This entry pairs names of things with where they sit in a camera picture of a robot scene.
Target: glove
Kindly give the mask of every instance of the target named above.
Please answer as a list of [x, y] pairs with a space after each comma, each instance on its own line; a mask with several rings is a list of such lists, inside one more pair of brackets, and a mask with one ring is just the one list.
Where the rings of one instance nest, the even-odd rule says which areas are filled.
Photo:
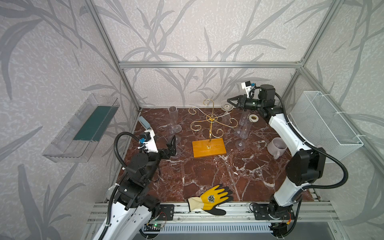
[[214, 186], [204, 192], [200, 197], [191, 197], [188, 199], [189, 211], [200, 208], [212, 215], [225, 215], [227, 212], [222, 209], [217, 209], [216, 206], [226, 202], [233, 201], [232, 191], [229, 187], [222, 188], [222, 184]]

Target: orange wooden block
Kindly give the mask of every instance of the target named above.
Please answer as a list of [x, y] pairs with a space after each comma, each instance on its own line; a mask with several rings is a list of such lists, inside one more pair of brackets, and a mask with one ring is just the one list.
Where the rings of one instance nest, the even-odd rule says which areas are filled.
[[211, 149], [208, 149], [208, 142], [209, 139], [192, 142], [194, 158], [223, 155], [227, 153], [222, 138], [212, 139]]

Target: white tape roll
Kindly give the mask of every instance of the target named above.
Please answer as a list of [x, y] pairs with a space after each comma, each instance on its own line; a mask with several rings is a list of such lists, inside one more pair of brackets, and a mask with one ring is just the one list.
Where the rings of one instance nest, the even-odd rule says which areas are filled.
[[251, 114], [251, 115], [249, 115], [248, 119], [251, 122], [257, 122], [259, 120], [259, 117], [257, 115]]

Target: marble tabletop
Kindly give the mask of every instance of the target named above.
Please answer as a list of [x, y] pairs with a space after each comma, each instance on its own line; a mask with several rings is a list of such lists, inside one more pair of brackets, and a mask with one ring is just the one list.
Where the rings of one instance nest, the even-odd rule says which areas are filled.
[[[208, 114], [212, 109], [203, 108], [202, 111]], [[223, 113], [220, 108], [215, 108], [214, 112], [218, 115]], [[241, 113], [238, 109], [234, 109], [231, 117], [239, 120]], [[168, 109], [143, 109], [141, 115], [150, 123], [157, 135], [157, 147], [166, 148], [167, 138], [170, 136]], [[200, 196], [212, 186], [221, 183], [233, 191], [234, 201], [268, 202], [283, 183], [286, 177], [285, 166], [291, 159], [288, 149], [277, 160], [268, 153], [268, 143], [279, 136], [276, 131], [259, 118], [258, 122], [252, 123], [245, 140], [246, 148], [239, 150], [235, 147], [235, 143], [240, 138], [233, 134], [234, 129], [214, 123], [213, 133], [216, 133], [218, 128], [224, 131], [223, 140], [227, 154], [195, 159], [192, 141], [209, 138], [208, 122], [201, 124], [200, 131], [190, 129], [191, 122], [200, 119], [205, 119], [200, 112], [191, 115], [188, 108], [179, 109], [178, 124], [182, 126], [182, 131], [176, 135], [181, 138], [178, 145], [181, 156], [177, 159], [162, 160], [159, 166], [160, 179], [149, 185], [149, 194], [162, 202], [184, 202], [187, 198]], [[138, 122], [134, 134], [138, 136], [144, 130]], [[126, 163], [138, 153], [137, 147], [138, 143], [132, 141], [125, 157]], [[158, 177], [157, 171], [153, 180]], [[313, 201], [308, 191], [304, 193], [303, 200]]]

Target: white mug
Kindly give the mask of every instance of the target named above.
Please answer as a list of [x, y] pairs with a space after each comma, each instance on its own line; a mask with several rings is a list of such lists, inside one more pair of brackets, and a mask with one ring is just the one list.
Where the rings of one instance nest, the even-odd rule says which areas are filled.
[[286, 149], [287, 145], [281, 137], [275, 137], [267, 146], [268, 152], [273, 155], [274, 159], [278, 159], [283, 155]]

